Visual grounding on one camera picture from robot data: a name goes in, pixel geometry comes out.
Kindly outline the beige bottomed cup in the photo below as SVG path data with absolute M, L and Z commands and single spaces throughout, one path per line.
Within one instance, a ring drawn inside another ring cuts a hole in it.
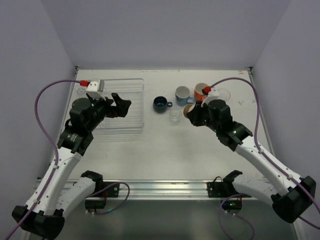
M 187 104 L 187 105 L 184 107 L 184 109 L 183 109 L 183 116 L 184 116 L 185 118 L 188 118 L 188 117 L 187 117 L 187 114 L 188 114 L 190 111 L 192 111 L 194 107 L 195 107 L 194 104 Z

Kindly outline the orange mug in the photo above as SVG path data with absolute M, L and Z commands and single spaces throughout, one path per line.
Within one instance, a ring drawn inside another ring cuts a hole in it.
M 194 87 L 194 98 L 197 102 L 203 101 L 205 99 L 205 95 L 203 94 L 203 89 L 207 87 L 208 85 L 206 83 L 198 83 Z

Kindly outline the light blue floral mug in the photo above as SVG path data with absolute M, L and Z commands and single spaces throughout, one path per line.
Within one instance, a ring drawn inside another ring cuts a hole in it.
M 179 86 L 175 90 L 175 101 L 180 107 L 188 104 L 194 104 L 196 102 L 195 98 L 191 97 L 191 91 L 186 86 Z

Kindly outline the clear glass with sticker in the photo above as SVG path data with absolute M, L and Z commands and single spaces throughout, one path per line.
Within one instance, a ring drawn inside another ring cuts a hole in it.
M 229 101 L 231 98 L 231 93 L 225 88 L 217 89 L 218 98 L 224 100 L 225 102 Z

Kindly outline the dark blue squat mug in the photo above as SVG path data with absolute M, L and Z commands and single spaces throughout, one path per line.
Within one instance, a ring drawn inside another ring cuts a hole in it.
M 168 108 L 173 106 L 171 101 L 168 101 L 164 96 L 157 96 L 152 103 L 153 110 L 158 114 L 163 114 Z

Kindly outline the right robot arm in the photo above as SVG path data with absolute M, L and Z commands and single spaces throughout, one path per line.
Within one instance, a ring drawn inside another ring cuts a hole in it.
M 188 104 L 183 114 L 193 126 L 215 132 L 224 146 L 246 159 L 268 181 L 254 180 L 234 170 L 223 179 L 231 194 L 244 194 L 266 203 L 287 223 L 294 223 L 312 205 L 315 180 L 300 176 L 265 149 L 247 127 L 233 120 L 224 100 Z

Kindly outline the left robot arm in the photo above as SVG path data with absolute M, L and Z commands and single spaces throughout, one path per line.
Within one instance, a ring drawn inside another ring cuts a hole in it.
M 108 197 L 109 189 L 118 188 L 119 182 L 104 186 L 101 174 L 87 170 L 64 194 L 62 190 L 74 167 L 93 141 L 93 130 L 105 118 L 124 118 L 132 104 L 117 93 L 112 98 L 76 99 L 69 111 L 70 118 L 55 145 L 55 157 L 32 197 L 17 205 L 12 217 L 19 226 L 46 240 L 54 240 L 62 231 L 70 212 L 87 197 Z

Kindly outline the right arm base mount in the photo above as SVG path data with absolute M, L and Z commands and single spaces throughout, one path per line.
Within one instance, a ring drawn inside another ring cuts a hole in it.
M 236 177 L 242 176 L 242 174 L 241 171 L 233 170 L 224 178 L 217 176 L 214 180 L 207 182 L 206 190 L 208 197 L 220 198 L 220 202 L 222 203 L 223 199 L 239 194 L 232 183 Z M 250 198 L 250 196 L 243 194 L 236 199 L 229 199 L 222 205 L 222 209 L 227 212 L 239 213 L 243 206 L 242 198 Z

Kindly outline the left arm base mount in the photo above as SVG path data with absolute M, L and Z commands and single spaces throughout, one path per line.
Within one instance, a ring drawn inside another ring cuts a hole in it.
M 84 207 L 88 212 L 97 213 L 107 206 L 108 198 L 117 198 L 119 196 L 119 182 L 103 181 L 97 189 L 87 196 L 84 201 Z

